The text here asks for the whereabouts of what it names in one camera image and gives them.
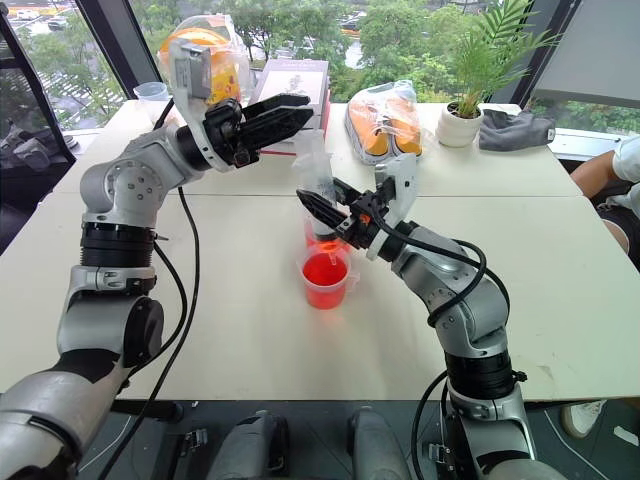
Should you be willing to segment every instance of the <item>potted plant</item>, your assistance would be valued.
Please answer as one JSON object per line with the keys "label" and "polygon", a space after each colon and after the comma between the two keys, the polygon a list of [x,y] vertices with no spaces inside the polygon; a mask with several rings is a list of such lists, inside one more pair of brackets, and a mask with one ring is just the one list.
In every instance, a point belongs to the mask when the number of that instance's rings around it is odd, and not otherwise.
{"label": "potted plant", "polygon": [[527,74],[518,61],[527,53],[553,45],[558,36],[549,31],[534,35],[525,30],[533,0],[504,0],[474,18],[454,54],[460,98],[443,109],[436,129],[440,143],[463,147],[475,138],[482,124],[478,107],[490,95]]}

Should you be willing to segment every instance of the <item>red liquid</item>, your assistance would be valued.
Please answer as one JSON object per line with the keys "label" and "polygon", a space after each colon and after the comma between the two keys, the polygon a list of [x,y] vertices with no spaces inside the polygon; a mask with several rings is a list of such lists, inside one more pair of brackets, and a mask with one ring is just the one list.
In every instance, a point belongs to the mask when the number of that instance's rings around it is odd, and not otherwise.
{"label": "red liquid", "polygon": [[[329,255],[323,253],[313,255],[304,264],[302,273],[307,280],[316,285],[335,285],[347,276],[347,266],[337,256],[333,256],[335,265],[331,263],[331,260]],[[320,292],[309,286],[305,287],[309,304],[323,310],[340,305],[347,288],[346,283],[330,292]]]}
{"label": "red liquid", "polygon": [[307,247],[315,246],[318,249],[322,250],[323,252],[327,252],[327,253],[333,253],[340,249],[349,253],[349,250],[351,247],[348,243],[340,240],[339,238],[336,238],[335,240],[329,240],[328,242],[319,241],[318,239],[315,238],[315,235],[313,234],[313,230],[311,229],[311,223],[309,222],[305,223],[304,225],[304,239],[307,244]]}

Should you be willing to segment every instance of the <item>window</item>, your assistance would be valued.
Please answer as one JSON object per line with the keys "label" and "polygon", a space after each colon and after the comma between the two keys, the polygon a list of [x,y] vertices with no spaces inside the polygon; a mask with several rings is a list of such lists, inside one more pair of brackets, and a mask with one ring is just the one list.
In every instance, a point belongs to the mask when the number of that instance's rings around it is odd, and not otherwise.
{"label": "window", "polygon": [[103,126],[125,96],[75,2],[8,2],[7,6],[11,26],[61,128]]}
{"label": "window", "polygon": [[530,105],[534,113],[555,118],[558,128],[616,135],[640,134],[640,109],[545,98],[533,98]]}
{"label": "window", "polygon": [[402,78],[420,102],[455,98],[458,35],[489,2],[473,0],[129,0],[154,57],[184,19],[232,17],[254,69],[269,58],[329,61],[331,101]]}

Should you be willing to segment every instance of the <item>silver robot arm segment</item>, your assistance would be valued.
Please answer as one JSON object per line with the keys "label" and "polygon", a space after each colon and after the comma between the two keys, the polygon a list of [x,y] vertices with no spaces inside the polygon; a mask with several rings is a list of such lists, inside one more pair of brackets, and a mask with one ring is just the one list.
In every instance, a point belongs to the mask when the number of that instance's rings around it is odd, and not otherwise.
{"label": "silver robot arm segment", "polygon": [[[197,83],[198,65],[209,65],[199,55],[208,49],[181,48],[185,55],[176,64]],[[160,351],[162,306],[148,294],[156,282],[156,216],[167,193],[210,168],[257,162],[260,148],[295,134],[313,115],[305,107],[309,98],[298,95],[244,109],[234,99],[203,108],[208,90],[202,85],[208,83],[176,87],[176,105],[189,126],[144,134],[83,176],[81,261],[71,269],[59,323],[60,360],[0,397],[1,480],[75,477],[132,370]]]}
{"label": "silver robot arm segment", "polygon": [[[438,309],[435,317],[429,316],[429,325],[444,350],[453,407],[446,420],[446,447],[441,449],[448,452],[441,455],[447,470],[458,478],[485,479],[497,465],[512,462],[501,468],[501,475],[512,472],[514,478],[529,478],[522,466],[512,467],[518,461],[535,462],[536,453],[518,385],[526,376],[512,370],[507,350],[508,300],[496,283],[482,278],[468,295],[441,311],[439,307],[473,281],[478,262],[471,262],[474,267],[462,261],[468,257],[456,241],[403,221],[415,198],[415,169],[411,154],[379,164],[375,192],[361,193],[334,178],[338,203],[348,206],[349,214],[319,195],[297,193],[311,214],[338,237],[367,250],[370,259],[389,262],[431,314]],[[382,221],[394,227],[396,235],[383,231]]]}

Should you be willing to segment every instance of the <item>sneaker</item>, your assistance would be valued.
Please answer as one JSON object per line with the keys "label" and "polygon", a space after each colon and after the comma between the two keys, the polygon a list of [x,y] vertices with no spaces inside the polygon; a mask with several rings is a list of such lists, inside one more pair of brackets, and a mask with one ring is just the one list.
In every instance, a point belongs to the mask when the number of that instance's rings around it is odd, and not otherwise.
{"label": "sneaker", "polygon": [[584,438],[596,424],[606,400],[562,407],[562,426],[573,438]]}

